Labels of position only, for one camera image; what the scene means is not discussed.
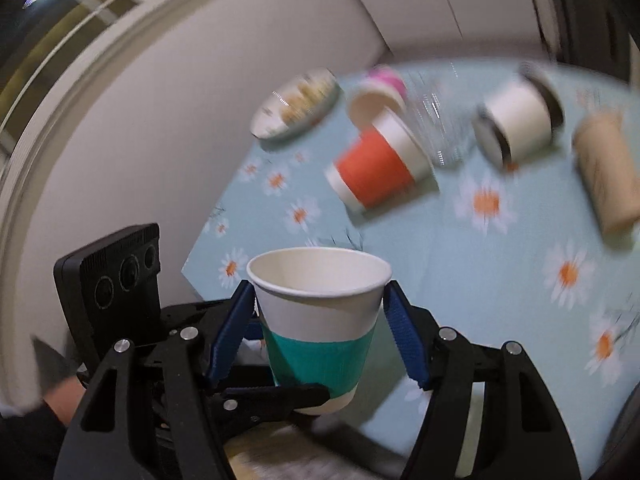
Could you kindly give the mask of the person's left hand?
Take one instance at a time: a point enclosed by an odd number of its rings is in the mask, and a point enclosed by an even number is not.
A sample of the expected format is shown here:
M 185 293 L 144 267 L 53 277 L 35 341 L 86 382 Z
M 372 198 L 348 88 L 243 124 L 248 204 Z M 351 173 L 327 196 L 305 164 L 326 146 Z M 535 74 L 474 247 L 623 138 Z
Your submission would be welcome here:
M 85 392 L 86 388 L 80 380 L 76 376 L 70 376 L 50 389 L 43 396 L 43 402 L 47 404 L 58 420 L 68 427 Z

